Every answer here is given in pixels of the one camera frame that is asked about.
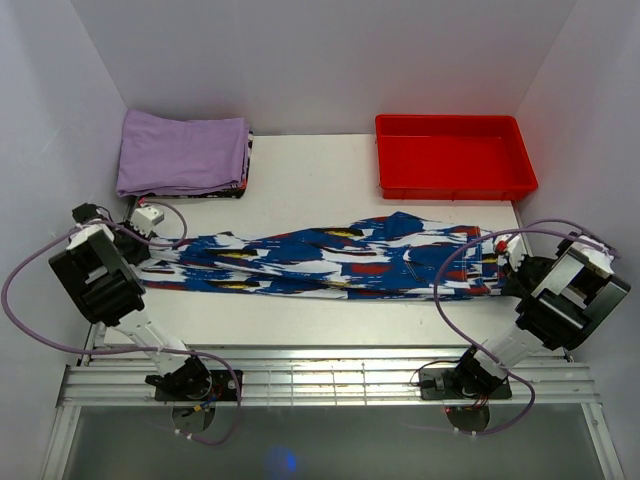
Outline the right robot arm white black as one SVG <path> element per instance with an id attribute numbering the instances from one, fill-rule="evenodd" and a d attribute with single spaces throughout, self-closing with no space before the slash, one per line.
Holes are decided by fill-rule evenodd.
<path id="1" fill-rule="evenodd" d="M 501 236 L 495 249 L 506 260 L 501 294 L 519 299 L 517 318 L 462 356 L 451 382 L 464 397 L 499 398 L 508 370 L 535 353 L 576 349 L 631 291 L 608 246 L 585 233 L 571 232 L 553 258 L 528 255 L 519 235 Z"/>

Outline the blue patterned trousers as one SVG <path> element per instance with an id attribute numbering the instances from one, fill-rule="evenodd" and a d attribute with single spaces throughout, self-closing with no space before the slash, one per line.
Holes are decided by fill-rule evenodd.
<path id="1" fill-rule="evenodd" d="M 136 272 L 156 289 L 336 300 L 467 300 L 498 295 L 504 259 L 477 226 L 396 212 L 342 227 L 250 238 L 231 231 L 154 248 Z"/>

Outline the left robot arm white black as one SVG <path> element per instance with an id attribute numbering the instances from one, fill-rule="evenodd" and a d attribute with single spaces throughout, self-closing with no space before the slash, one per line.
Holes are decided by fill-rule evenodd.
<path id="1" fill-rule="evenodd" d="M 133 268 L 150 258 L 150 241 L 164 213 L 149 205 L 135 208 L 129 218 L 107 225 L 109 214 L 84 203 L 72 211 L 79 231 L 49 265 L 80 313 L 92 324 L 103 324 L 126 335 L 154 363 L 157 373 L 145 382 L 178 400 L 203 400 L 213 390 L 211 373 L 186 352 L 184 343 L 166 333 L 145 311 L 145 289 Z"/>

